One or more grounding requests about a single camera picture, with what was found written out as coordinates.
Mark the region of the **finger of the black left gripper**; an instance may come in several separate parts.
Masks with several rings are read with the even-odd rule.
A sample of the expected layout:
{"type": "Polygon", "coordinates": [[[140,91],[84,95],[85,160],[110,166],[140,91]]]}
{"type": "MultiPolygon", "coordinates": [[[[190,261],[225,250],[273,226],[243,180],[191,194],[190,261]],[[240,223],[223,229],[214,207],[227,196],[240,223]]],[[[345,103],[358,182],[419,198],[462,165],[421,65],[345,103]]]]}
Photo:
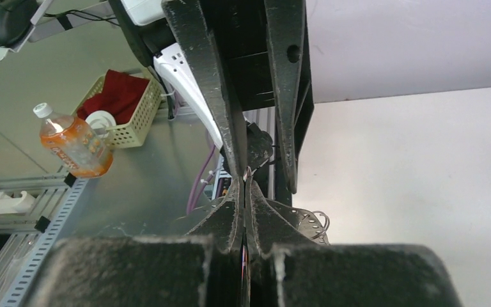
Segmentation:
{"type": "Polygon", "coordinates": [[[246,123],[210,18],[201,1],[163,1],[162,8],[221,133],[230,173],[242,177],[247,169],[246,123]]]}
{"type": "Polygon", "coordinates": [[[295,194],[297,160],[294,123],[302,70],[305,2],[265,1],[264,6],[281,163],[286,187],[295,194]]]}

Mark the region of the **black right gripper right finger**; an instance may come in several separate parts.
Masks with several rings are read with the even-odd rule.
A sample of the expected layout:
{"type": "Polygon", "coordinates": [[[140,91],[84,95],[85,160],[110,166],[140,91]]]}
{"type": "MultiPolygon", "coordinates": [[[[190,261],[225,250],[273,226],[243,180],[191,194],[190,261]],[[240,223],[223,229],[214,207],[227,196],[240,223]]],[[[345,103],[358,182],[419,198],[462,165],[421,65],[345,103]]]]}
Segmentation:
{"type": "Polygon", "coordinates": [[[244,182],[246,306],[460,306],[442,260],[417,244],[323,245],[244,182]]]}

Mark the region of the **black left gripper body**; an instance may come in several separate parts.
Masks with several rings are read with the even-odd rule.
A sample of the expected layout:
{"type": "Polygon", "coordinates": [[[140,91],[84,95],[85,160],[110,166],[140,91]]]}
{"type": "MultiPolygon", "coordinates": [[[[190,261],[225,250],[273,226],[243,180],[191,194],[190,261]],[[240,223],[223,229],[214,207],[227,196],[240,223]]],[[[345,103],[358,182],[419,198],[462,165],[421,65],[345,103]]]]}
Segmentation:
{"type": "MultiPolygon", "coordinates": [[[[243,111],[275,107],[267,49],[265,1],[201,1],[243,111]]],[[[296,159],[313,112],[307,17],[294,133],[296,159]]]]}

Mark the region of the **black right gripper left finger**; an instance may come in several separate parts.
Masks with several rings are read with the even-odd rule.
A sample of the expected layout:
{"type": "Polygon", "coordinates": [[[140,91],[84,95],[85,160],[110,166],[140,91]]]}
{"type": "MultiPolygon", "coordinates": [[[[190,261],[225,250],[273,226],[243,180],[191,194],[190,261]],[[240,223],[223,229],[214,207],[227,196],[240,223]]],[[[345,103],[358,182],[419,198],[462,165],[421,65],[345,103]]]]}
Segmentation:
{"type": "Polygon", "coordinates": [[[70,237],[49,250],[22,306],[243,306],[244,184],[182,236],[70,237]]]}

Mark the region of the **metal oval keyring plate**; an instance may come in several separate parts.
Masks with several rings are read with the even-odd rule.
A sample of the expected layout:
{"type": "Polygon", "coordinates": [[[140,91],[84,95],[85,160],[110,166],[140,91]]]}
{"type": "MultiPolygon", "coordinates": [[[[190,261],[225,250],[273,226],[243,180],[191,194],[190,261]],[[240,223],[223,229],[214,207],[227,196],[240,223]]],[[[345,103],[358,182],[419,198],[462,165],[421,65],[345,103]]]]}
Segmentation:
{"type": "Polygon", "coordinates": [[[251,168],[231,181],[225,196],[210,202],[206,216],[188,236],[211,236],[225,253],[245,246],[255,253],[268,253],[274,244],[329,243],[330,219],[321,211],[290,207],[264,197],[251,168]]]}

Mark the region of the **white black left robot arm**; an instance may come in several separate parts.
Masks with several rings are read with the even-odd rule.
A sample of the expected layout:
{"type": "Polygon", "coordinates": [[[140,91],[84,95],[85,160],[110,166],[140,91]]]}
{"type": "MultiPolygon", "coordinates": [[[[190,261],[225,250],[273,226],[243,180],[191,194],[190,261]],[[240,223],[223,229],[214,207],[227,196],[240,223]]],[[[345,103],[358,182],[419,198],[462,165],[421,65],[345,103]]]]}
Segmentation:
{"type": "Polygon", "coordinates": [[[279,183],[297,191],[314,103],[305,1],[110,1],[140,64],[181,96],[232,175],[258,156],[244,111],[273,107],[279,183]]]}

